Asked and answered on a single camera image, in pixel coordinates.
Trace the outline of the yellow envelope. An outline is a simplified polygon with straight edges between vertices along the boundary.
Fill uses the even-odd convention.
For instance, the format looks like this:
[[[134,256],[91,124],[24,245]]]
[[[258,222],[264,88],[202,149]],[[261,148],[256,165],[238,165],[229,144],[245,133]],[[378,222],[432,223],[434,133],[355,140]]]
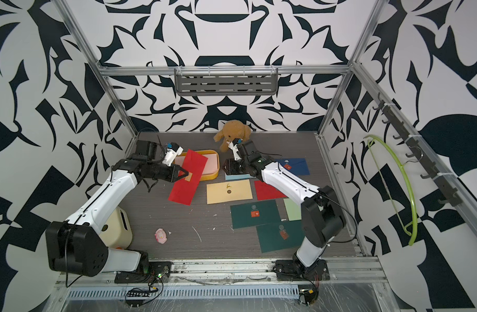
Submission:
[[[249,180],[226,181],[207,185],[207,204],[220,204],[253,198]]]

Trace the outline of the pink envelope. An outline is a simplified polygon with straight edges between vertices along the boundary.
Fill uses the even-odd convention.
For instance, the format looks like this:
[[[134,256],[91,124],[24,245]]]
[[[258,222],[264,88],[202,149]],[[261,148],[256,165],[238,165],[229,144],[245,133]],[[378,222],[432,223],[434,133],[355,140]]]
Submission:
[[[218,160],[217,153],[202,154],[202,156],[207,158],[207,162],[203,170],[204,176],[209,176],[219,171],[219,168],[218,168],[219,160]],[[185,156],[181,155],[176,157],[174,163],[176,165],[182,166],[184,160],[185,160]]]

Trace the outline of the yellow plastic storage box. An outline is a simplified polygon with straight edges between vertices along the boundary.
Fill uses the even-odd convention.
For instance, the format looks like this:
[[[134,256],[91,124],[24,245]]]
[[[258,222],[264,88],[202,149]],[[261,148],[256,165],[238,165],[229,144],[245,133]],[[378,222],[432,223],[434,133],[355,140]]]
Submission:
[[[217,153],[216,151],[214,150],[211,150],[211,149],[207,149],[207,150],[199,150],[199,151],[196,151],[196,153],[199,153],[200,155],[202,154],[209,154],[209,153]],[[219,171],[220,171],[220,158],[219,158],[219,154],[218,154],[218,160],[219,160],[219,165],[218,165],[218,168],[219,168]],[[219,175],[219,171],[216,172],[215,174],[212,174],[212,175],[202,175],[201,177],[201,181],[209,181],[209,180],[213,180],[213,179],[216,179]]]

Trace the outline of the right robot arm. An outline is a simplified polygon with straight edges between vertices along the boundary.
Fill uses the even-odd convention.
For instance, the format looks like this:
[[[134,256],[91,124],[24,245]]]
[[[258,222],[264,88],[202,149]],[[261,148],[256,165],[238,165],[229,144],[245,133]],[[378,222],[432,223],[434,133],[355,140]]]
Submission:
[[[302,214],[305,238],[291,260],[277,260],[273,266],[279,280],[315,282],[327,272],[322,254],[329,244],[337,243],[336,236],[346,227],[349,211],[338,202],[330,186],[318,187],[286,169],[271,154],[260,152],[253,141],[234,139],[228,143],[233,158],[224,163],[224,172],[249,174],[291,199]]]

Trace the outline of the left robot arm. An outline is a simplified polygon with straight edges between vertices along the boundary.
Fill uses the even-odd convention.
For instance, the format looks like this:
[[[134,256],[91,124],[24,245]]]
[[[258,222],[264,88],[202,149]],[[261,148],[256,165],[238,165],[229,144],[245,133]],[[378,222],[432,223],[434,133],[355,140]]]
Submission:
[[[142,252],[108,247],[100,234],[120,202],[141,182],[175,183],[189,172],[174,163],[183,152],[175,142],[139,140],[134,152],[118,161],[95,194],[63,222],[45,231],[49,268],[65,275],[94,277],[103,272],[145,276],[149,262]]]

